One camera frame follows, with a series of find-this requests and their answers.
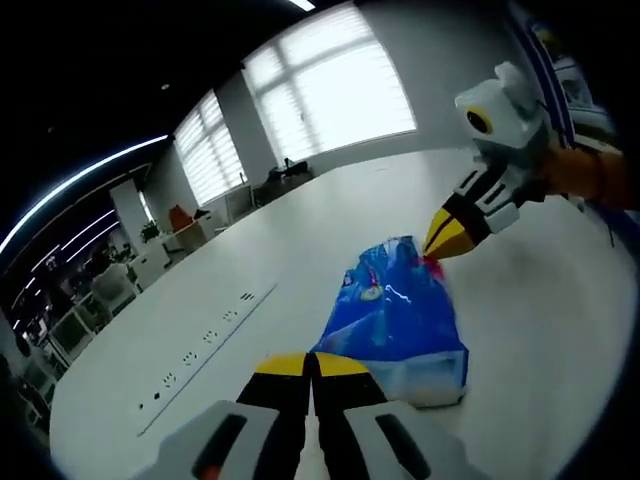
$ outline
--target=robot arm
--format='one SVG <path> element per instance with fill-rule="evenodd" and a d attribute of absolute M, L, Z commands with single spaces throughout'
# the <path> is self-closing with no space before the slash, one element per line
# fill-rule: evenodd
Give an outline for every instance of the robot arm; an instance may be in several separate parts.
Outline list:
<path fill-rule="evenodd" d="M 456 97 L 480 156 L 436 213 L 423 246 L 428 257 L 466 253 L 515 222 L 525 201 L 544 199 L 545 185 L 537 178 L 549 144 L 543 112 L 512 64 L 498 65 L 495 72 L 498 79 Z"/>

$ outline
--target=ceiling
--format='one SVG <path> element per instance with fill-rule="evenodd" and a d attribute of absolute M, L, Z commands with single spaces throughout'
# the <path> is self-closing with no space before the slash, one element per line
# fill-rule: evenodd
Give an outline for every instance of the ceiling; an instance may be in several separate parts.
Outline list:
<path fill-rule="evenodd" d="M 312 1 L 317 8 L 311 14 L 341 3 Z M 16 16 L 21 34 L 3 69 L 11 72 L 12 102 L 5 110 L 11 128 L 4 164 L 11 173 L 10 184 L 0 189 L 1 239 L 35 201 L 72 174 L 131 145 L 171 134 L 202 95 L 223 84 L 247 55 L 309 15 L 287 0 L 47 2 L 16 8 L 23 9 Z M 83 179 L 15 237 L 0 254 L 0 271 L 61 210 L 111 178 L 153 162 L 168 145 L 122 157 Z M 76 223 L 85 214 L 99 214 L 104 203 L 105 195 L 90 196 L 74 210 Z M 66 222 L 55 225 L 12 268 L 37 261 L 55 246 L 53 237 L 66 231 Z"/>

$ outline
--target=window blinds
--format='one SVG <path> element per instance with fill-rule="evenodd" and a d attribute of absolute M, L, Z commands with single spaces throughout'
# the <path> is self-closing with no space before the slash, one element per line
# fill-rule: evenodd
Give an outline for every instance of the window blinds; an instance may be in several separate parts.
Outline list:
<path fill-rule="evenodd" d="M 246 62 L 274 151 L 311 155 L 416 129 L 386 51 L 347 5 L 294 28 Z"/>
<path fill-rule="evenodd" d="M 242 183 L 242 164 L 213 92 L 205 95 L 178 128 L 176 144 L 199 206 Z"/>

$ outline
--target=desk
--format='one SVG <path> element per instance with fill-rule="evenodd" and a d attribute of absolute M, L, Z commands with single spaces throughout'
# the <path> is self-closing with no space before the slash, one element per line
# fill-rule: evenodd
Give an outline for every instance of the desk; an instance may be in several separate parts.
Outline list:
<path fill-rule="evenodd" d="M 51 452 L 71 479 L 124 479 L 161 440 L 220 399 L 235 399 L 267 355 L 311 347 L 344 270 L 389 236 L 425 235 L 471 165 L 439 150 L 333 170 L 277 199 L 187 257 L 128 305 L 60 380 Z M 496 479 L 548 478 L 597 419 L 633 322 L 635 266 L 606 230 L 562 198 L 474 252 L 443 262 L 471 351 L 458 407 L 426 412 Z M 132 403 L 190 348 L 220 304 L 263 281 L 278 286 L 136 437 Z"/>

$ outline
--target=white wall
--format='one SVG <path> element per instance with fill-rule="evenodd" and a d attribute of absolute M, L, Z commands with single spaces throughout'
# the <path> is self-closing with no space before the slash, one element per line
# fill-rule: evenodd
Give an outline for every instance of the white wall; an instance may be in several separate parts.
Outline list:
<path fill-rule="evenodd" d="M 216 96 L 247 180 L 261 185 L 278 163 L 242 72 L 218 89 Z"/>
<path fill-rule="evenodd" d="M 138 190 L 133 180 L 127 180 L 110 190 L 111 199 L 116 208 L 116 214 L 120 219 L 120 226 L 127 233 L 134 251 L 144 251 L 144 244 L 140 238 L 140 232 L 149 221 L 142 209 Z"/>
<path fill-rule="evenodd" d="M 496 65 L 505 60 L 520 64 L 521 57 L 499 22 L 470 11 L 468 5 L 462 9 L 455 3 L 434 3 L 384 0 L 360 7 L 396 67 L 417 132 L 306 159 L 316 174 L 373 158 L 470 144 L 456 116 L 456 95 L 493 77 Z M 216 95 L 249 183 L 259 185 L 277 161 L 241 72 L 217 89 Z M 167 212 L 175 204 L 190 214 L 198 207 L 175 149 L 153 167 L 145 196 L 163 228 L 167 228 Z"/>
<path fill-rule="evenodd" d="M 124 250 L 125 243 L 131 244 L 127 233 L 121 227 L 116 227 L 109 232 L 109 238 L 111 239 L 111 244 L 118 252 L 122 252 Z"/>

